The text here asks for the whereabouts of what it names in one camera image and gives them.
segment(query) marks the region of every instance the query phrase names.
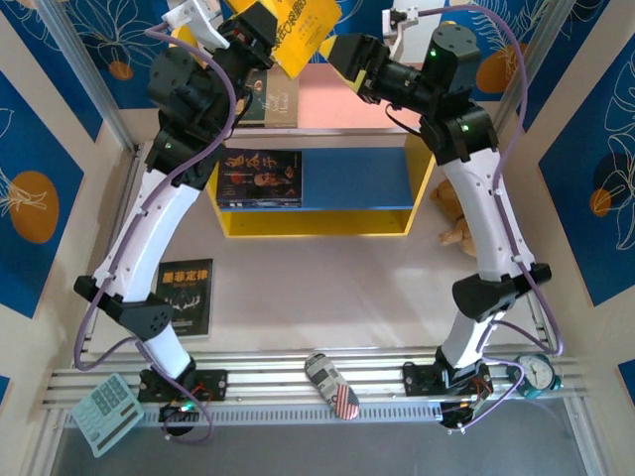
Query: pink shelf board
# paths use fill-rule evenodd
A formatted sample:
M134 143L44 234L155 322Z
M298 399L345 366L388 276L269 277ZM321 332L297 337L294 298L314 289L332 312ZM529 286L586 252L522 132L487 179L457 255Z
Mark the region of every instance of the pink shelf board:
M366 104L343 82L330 64L308 64L300 73L299 129L390 129L397 127L385 114L386 104ZM417 128L419 115L392 112Z

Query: clock face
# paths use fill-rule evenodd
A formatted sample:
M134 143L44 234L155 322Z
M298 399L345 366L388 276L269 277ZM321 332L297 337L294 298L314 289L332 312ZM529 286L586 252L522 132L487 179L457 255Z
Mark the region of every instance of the clock face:
M547 390L554 380L554 369L535 355L523 355L518 363L525 369L525 379L537 390Z

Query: yellow book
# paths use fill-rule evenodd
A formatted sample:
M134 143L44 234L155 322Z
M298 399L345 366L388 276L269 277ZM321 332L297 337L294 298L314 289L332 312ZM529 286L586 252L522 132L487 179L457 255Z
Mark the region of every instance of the yellow book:
M309 63L341 16L336 0L227 0L236 13L260 1L278 18L274 60L294 78Z

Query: blue shelf board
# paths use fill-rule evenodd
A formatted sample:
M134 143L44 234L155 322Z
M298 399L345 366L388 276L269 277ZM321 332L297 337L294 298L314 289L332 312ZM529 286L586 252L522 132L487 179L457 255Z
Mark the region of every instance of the blue shelf board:
M410 210L404 148L302 149L303 206L223 211Z

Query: yellow shelf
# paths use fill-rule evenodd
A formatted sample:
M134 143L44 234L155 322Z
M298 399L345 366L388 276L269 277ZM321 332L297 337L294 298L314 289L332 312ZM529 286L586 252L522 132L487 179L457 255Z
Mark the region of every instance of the yellow shelf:
M408 135L405 141L413 207L407 210L342 211L225 211L216 204L217 170L207 193L226 237L301 237L323 235L403 236L410 232L424 197L435 159L424 142Z

